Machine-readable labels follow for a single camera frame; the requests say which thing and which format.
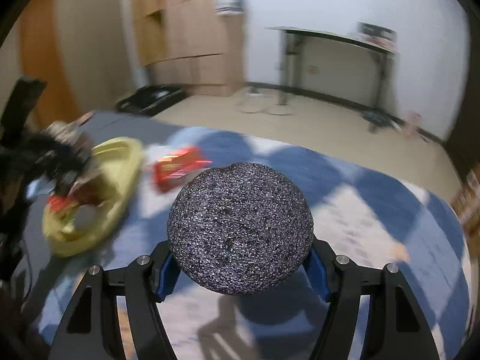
yellow tray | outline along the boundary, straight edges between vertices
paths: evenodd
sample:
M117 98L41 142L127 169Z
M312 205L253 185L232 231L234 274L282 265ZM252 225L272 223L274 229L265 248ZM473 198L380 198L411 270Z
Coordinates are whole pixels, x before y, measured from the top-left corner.
M51 250L61 257L88 250L112 232L125 212L143 162L142 144L132 138L107 140L94 147L92 155L111 185L111 198L99 207L95 222L81 230L74 229L73 220L62 221L45 207L43 235Z

black storage box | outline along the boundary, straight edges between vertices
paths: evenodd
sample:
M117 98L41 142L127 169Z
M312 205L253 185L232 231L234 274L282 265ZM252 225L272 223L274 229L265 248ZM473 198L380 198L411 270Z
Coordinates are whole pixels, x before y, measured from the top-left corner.
M155 116L186 97L186 91L180 86L148 85L137 90L134 95L120 100L115 108L118 112Z

white wall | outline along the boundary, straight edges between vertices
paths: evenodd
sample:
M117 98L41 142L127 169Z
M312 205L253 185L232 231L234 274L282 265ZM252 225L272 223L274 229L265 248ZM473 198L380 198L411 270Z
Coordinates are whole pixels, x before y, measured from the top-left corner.
M279 34L267 27L291 26L341 35L354 33L359 21L391 28L397 32L398 56L386 109L403 119L409 110L419 112L424 129L440 138L448 137L462 99L469 58L467 18L456 0L245 2L247 81L279 83ZM304 84L367 104L377 79L368 52L352 51L349 56L346 45L324 40L311 43L305 63L317 60L319 76L304 77ZM326 55L332 50L338 51L335 59Z
M140 65L137 54L137 45L134 31L134 18L131 11L131 1L121 0L123 31L125 35L125 43L127 46L127 54L130 62L130 70L133 77L135 87L141 88L148 84L147 70Z

table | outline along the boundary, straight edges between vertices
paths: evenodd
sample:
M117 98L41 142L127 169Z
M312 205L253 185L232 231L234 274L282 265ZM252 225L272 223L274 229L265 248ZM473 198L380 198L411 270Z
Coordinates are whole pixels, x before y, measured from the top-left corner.
M294 61L294 72L293 72L293 89L299 89L302 84L302 47L305 43L305 38L320 38L320 39L329 39L336 42L342 42L347 44L352 44L357 47L362 47L364 49L378 53L381 58L376 60L378 69L379 69L379 82L377 89L375 91L373 109L379 110L381 97L384 88L386 87L388 73L390 70L389 61L393 59L395 52L386 47L380 46L375 43L364 42L363 40L350 38L343 35L334 34L331 32L324 31L314 31L314 30L303 30L300 28L294 27L270 27L270 30L277 30L283 33L282 40L282 76L280 79L280 85L282 87L282 92L278 98L278 105L287 105L287 92L285 88L289 87L289 62L288 57L290 55L296 56Z
M442 358L452 360L457 354L472 312L470 259L458 219L435 195L315 151L229 131L181 128L108 112L98 112L82 129L95 143L118 136L137 138L153 159L165 146L172 150L197 145L212 166L250 161L282 172L305 195L315 235L337 254L363 266L396 262L422 307ZM117 231L69 259L51 255L42 236L46 199L33 204L25 230L33 288L23 315L48 343L88 267L124 267L167 239L166 223L178 191L158 194L150 175L143 172ZM17 277L25 278L28 271L21 264ZM241 359L307 359L327 311L302 269L251 297L217 294L182 273L173 294L158 307L179 359L211 359L212 352L222 348L219 337ZM124 301L119 300L119 312L125 321ZM351 351L354 360L360 356L367 315L364 298ZM128 342L127 347L127 359L134 359L133 344Z

black sponge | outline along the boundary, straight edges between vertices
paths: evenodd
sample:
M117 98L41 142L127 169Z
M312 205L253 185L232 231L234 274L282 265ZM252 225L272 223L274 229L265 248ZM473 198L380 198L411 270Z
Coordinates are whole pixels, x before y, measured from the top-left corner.
M222 294L253 294L303 263L314 220L302 192L258 163L208 169L183 187L167 232L179 267Z

